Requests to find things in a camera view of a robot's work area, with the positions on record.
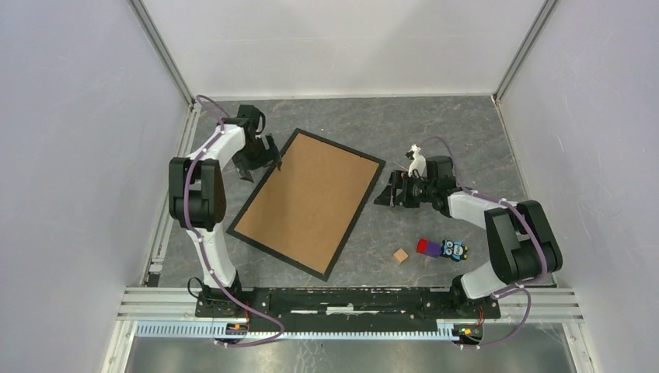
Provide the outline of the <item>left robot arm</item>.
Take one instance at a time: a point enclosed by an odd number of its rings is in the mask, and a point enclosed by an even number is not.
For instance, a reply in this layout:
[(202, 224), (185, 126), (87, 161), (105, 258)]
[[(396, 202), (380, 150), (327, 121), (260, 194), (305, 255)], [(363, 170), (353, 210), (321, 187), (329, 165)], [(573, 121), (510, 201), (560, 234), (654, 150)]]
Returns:
[(234, 117), (222, 117), (198, 149), (169, 162), (169, 214), (185, 228), (202, 264), (201, 290), (195, 294), (203, 310), (238, 315), (244, 306), (239, 275), (228, 255), (222, 222), (227, 201), (222, 170), (228, 163), (239, 178), (252, 181), (252, 172), (281, 166), (281, 154), (270, 134), (266, 116), (242, 104)]

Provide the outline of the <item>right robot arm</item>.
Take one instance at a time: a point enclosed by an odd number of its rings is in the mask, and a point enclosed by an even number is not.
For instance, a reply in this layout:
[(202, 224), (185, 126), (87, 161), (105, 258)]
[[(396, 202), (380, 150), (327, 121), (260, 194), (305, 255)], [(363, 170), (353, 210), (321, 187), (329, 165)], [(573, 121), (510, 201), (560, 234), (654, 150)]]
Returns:
[(509, 202), (463, 186), (448, 156), (426, 160), (423, 173), (417, 169), (391, 172), (374, 203), (404, 208), (428, 203), (445, 217), (485, 231), (489, 259), (458, 275), (451, 285), (448, 304), (459, 317), (472, 315), (480, 300), (510, 295), (563, 266), (560, 247), (538, 201)]

